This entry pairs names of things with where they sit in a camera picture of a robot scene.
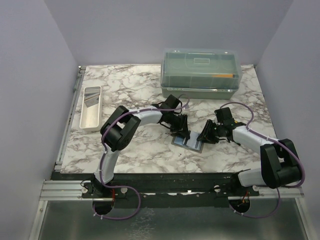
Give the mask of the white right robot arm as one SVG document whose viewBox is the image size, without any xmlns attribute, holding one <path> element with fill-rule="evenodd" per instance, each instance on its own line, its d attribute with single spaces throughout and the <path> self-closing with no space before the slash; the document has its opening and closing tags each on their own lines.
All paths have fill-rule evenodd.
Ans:
<svg viewBox="0 0 320 240">
<path fill-rule="evenodd" d="M 214 113 L 217 122 L 209 119 L 197 137 L 198 141 L 217 144 L 226 140 L 249 148 L 260 156 L 259 168 L 235 174 L 235 180 L 230 183 L 230 191 L 234 195 L 243 195 L 251 186 L 276 189 L 303 179 L 303 170 L 291 140 L 268 138 L 251 130 L 233 118 L 229 107 L 217 109 Z"/>
</svg>

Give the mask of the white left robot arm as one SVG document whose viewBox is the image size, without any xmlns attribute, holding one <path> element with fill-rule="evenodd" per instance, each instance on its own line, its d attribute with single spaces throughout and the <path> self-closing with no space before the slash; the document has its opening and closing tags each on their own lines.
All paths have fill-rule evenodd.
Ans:
<svg viewBox="0 0 320 240">
<path fill-rule="evenodd" d="M 127 109 L 123 105 L 116 108 L 100 130 L 103 152 L 94 173 L 97 182 L 93 191 L 101 198 L 111 191 L 109 182 L 114 178 L 114 169 L 119 154 L 124 150 L 137 129 L 150 124 L 160 124 L 170 130 L 171 135 L 190 139 L 188 116 L 182 114 L 189 107 L 189 100 L 183 104 L 172 94 L 165 101 L 146 108 Z"/>
</svg>

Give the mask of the grey leather card holder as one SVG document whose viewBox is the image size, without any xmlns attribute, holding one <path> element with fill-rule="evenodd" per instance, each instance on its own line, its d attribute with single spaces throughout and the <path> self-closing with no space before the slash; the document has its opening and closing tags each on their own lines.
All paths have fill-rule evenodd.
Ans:
<svg viewBox="0 0 320 240">
<path fill-rule="evenodd" d="M 201 153 L 203 150 L 204 143 L 200 140 L 197 140 L 200 133 L 194 132 L 194 131 L 190 131 L 189 133 L 190 133 L 189 139 L 186 139 L 185 137 L 182 137 L 182 136 L 175 136 L 171 144 L 183 149 Z"/>
</svg>

